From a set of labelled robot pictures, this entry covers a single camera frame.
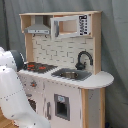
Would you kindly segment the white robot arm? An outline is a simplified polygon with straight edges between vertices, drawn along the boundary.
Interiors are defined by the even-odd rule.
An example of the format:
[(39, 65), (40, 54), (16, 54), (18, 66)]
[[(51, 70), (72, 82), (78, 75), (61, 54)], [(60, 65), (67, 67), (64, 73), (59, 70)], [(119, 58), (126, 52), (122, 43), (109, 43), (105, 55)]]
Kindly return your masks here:
[(0, 47), (0, 108), (3, 115), (14, 120), (19, 128), (51, 128), (49, 121), (30, 106), (17, 72), (24, 58), (16, 50)]

